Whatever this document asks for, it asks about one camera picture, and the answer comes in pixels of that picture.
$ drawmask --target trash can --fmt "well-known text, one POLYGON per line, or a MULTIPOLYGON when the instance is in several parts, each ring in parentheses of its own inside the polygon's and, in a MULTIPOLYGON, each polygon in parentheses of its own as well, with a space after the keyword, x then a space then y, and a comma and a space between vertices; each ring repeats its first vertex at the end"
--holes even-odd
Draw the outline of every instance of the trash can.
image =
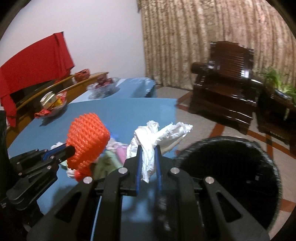
POLYGON ((196 178, 215 178, 267 230, 277 218, 282 186, 275 163, 258 143, 236 137, 198 141, 175 159, 196 178))

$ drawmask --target dark wooden armchair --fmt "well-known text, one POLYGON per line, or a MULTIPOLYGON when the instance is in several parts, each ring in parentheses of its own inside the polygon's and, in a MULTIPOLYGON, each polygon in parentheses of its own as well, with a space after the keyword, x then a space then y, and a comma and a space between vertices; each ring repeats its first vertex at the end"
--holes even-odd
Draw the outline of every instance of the dark wooden armchair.
POLYGON ((207 64, 193 63, 198 74, 189 112, 210 112, 238 123, 246 134, 263 84, 252 74, 254 51, 238 43, 211 42, 207 64))

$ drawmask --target tiled floor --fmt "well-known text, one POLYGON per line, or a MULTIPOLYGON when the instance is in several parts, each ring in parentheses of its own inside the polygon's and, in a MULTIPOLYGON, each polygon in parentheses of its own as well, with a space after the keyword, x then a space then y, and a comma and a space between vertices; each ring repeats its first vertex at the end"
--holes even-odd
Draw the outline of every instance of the tiled floor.
POLYGON ((189 113, 187 110, 190 104, 190 94, 188 93, 189 91, 172 87, 160 86, 159 89, 157 89, 157 95, 159 98, 178 99, 179 105, 177 105, 176 120, 193 125, 191 133, 189 133, 178 145, 179 150, 183 150, 196 141, 204 138, 223 135, 256 141, 262 149, 274 159, 282 179, 283 200, 278 218, 269 232, 269 235, 272 238, 286 222, 290 212, 296 205, 296 160, 294 156, 290 154, 289 146, 274 137, 269 137, 268 135, 259 132, 255 114, 253 114, 253 120, 248 134, 244 135, 231 127, 223 126, 202 116, 189 113), (273 146, 269 145, 271 144, 271 141, 268 141, 267 138, 270 138, 273 141, 273 146))

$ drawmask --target green plant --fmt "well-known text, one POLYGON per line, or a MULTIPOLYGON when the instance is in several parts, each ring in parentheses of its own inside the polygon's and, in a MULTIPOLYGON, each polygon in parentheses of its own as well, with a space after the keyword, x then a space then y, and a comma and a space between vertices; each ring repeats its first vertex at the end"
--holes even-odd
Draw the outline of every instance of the green plant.
POLYGON ((296 88, 284 84, 284 80, 287 79, 288 74, 282 74, 281 72, 276 71, 273 67, 268 67, 264 69, 260 75, 264 78, 265 83, 270 83, 273 88, 291 96, 294 103, 296 103, 296 88))

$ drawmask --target dark wooden side table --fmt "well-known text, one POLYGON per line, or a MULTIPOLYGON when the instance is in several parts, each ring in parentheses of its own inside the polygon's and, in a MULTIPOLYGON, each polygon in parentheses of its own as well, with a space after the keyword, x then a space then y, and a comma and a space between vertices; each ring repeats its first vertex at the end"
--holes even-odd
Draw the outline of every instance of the dark wooden side table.
POLYGON ((296 155, 296 106, 273 89, 265 88, 256 110, 258 130, 290 145, 296 155))

